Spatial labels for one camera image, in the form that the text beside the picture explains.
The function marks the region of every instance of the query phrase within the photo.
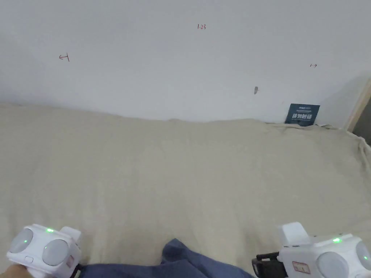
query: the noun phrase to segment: beige bedsheet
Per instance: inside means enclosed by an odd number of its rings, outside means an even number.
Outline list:
[[[83,233],[84,263],[157,264],[164,244],[252,271],[275,225],[371,247],[371,152],[343,130],[0,105],[0,271],[23,226]]]

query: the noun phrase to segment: blue cloth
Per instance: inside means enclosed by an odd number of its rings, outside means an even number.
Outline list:
[[[253,278],[238,267],[189,250],[173,239],[162,251],[160,265],[95,264],[83,267],[80,278]]]

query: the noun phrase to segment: small white button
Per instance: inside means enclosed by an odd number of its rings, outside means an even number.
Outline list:
[[[28,263],[32,263],[32,262],[33,262],[33,258],[32,258],[32,257],[29,257],[29,256],[26,256],[26,257],[24,258],[24,260],[25,260],[26,262],[28,262]]]

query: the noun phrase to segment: white handheld device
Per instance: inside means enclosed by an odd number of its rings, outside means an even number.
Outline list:
[[[6,256],[35,278],[70,278],[81,259],[80,236],[70,227],[56,231],[33,224],[13,239]]]
[[[260,278],[371,278],[371,255],[357,236],[309,236],[299,222],[279,233],[282,249],[252,260]]]

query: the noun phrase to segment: handwritten mark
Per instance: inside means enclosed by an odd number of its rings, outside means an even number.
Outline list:
[[[60,58],[61,60],[63,60],[63,58],[67,58],[67,59],[68,59],[68,62],[69,62],[68,53],[67,53],[67,56],[63,56],[63,57],[62,57],[62,55],[59,55],[59,58]]]

